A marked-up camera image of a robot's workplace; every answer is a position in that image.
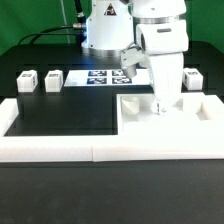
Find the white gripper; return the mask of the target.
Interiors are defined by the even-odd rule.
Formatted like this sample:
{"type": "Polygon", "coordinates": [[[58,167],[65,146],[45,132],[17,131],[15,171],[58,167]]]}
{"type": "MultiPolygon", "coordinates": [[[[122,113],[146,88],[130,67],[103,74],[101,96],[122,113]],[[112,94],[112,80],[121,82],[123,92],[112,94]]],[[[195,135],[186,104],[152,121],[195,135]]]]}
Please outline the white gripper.
{"type": "Polygon", "coordinates": [[[157,114],[165,116],[181,93],[183,53],[188,46],[185,20],[138,24],[136,43],[130,44],[121,54],[121,69],[126,77],[132,79],[137,75],[137,64],[148,69],[157,114]]]}

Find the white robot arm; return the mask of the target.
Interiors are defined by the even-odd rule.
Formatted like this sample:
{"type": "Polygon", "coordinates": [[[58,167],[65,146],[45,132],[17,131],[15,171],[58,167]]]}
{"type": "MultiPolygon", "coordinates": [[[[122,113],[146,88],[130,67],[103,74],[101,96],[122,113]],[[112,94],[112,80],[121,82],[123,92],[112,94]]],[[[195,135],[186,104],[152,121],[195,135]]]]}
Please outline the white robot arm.
{"type": "Polygon", "coordinates": [[[85,54],[118,57],[128,78],[148,70],[157,112],[163,114],[181,93],[183,53],[188,50],[185,0],[91,0],[85,54]]]}

